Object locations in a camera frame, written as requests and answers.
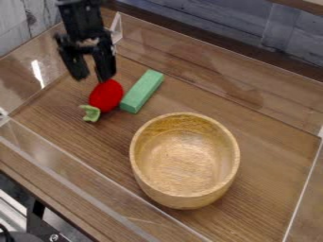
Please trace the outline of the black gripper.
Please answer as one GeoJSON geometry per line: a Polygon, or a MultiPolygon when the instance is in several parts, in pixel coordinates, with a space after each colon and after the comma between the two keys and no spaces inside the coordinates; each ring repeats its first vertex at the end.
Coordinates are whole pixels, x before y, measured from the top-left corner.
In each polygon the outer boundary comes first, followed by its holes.
{"type": "Polygon", "coordinates": [[[77,81],[87,78],[90,70],[83,55],[93,55],[99,82],[107,82],[117,74],[115,44],[111,31],[103,28],[90,33],[57,33],[58,52],[67,70],[77,81]]]}

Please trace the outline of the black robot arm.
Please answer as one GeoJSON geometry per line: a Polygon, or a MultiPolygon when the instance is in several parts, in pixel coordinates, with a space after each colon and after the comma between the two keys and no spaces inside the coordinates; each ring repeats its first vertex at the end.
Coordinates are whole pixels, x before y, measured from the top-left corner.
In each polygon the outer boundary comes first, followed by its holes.
{"type": "Polygon", "coordinates": [[[58,52],[75,80],[90,76],[85,55],[95,61],[99,82],[117,74],[117,54],[111,31],[105,28],[102,0],[57,0],[66,33],[57,33],[58,52]]]}

